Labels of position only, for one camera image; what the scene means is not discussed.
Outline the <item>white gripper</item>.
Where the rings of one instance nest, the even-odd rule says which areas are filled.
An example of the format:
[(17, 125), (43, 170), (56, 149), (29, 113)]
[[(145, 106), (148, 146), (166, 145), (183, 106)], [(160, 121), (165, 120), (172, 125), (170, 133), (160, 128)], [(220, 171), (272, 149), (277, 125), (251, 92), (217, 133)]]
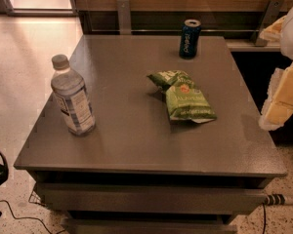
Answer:
[[(280, 42), (282, 54), (293, 60), (293, 7), (286, 16), (264, 28), (260, 38), (269, 42)], [(266, 131), (275, 131), (283, 127), (293, 115), (293, 62), (285, 69), (277, 68), (274, 71), (267, 95), (259, 126)]]

